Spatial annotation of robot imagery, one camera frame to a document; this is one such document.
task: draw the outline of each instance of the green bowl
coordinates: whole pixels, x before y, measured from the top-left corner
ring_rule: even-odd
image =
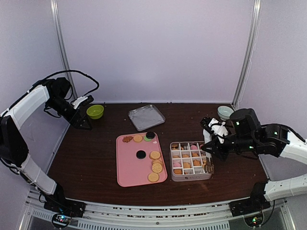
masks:
[[[100,104],[92,105],[86,110],[86,114],[93,120],[99,119],[104,114],[104,107]]]

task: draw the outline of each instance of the silver baking tray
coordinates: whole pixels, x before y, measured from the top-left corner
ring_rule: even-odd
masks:
[[[165,117],[153,104],[134,109],[128,116],[138,131],[157,126],[165,122]]]

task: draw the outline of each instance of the wooden table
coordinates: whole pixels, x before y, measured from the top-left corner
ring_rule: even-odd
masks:
[[[220,104],[155,104],[166,122],[150,128],[159,136],[168,178],[165,182],[124,188],[117,183],[116,138],[137,133],[128,111],[145,104],[105,104],[105,114],[91,120],[92,131],[70,127],[52,163],[49,176],[60,183],[68,198],[90,202],[168,206],[219,202],[249,196],[254,183],[266,180],[260,161],[232,154],[226,162],[213,158],[209,180],[171,180],[169,145],[174,141],[203,140],[200,121],[218,117]]]

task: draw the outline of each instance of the round cookie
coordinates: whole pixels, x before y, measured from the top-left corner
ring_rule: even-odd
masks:
[[[143,140],[143,137],[142,137],[141,135],[135,135],[135,136],[133,137],[133,140],[134,140],[135,142],[141,142],[141,141]]]
[[[182,175],[182,170],[181,169],[175,169],[174,174],[176,175]]]
[[[149,155],[152,160],[157,160],[161,157],[161,153],[158,151],[152,151]]]
[[[152,165],[152,170],[153,170],[154,173],[160,173],[160,172],[162,172],[163,167],[162,167],[162,165],[159,164],[159,163],[154,163],[154,164]]]
[[[157,182],[159,180],[159,175],[156,174],[155,172],[152,172],[151,174],[148,175],[148,180],[150,182]]]
[[[173,167],[174,167],[174,168],[180,168],[180,167],[181,167],[181,164],[180,164],[180,163],[174,163],[174,164],[173,164]]]
[[[198,148],[197,148],[196,145],[191,145],[191,146],[190,146],[190,149],[191,149],[191,150],[198,150]]]
[[[159,163],[159,164],[163,165],[163,164],[162,164],[162,161],[160,161],[160,160],[153,160],[153,164],[154,164],[154,163]]]

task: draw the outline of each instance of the white bowl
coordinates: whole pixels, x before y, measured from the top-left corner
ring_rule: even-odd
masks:
[[[220,106],[217,108],[217,114],[219,115],[219,117],[225,121],[225,120],[229,120],[230,115],[234,112],[234,110],[228,106]]]

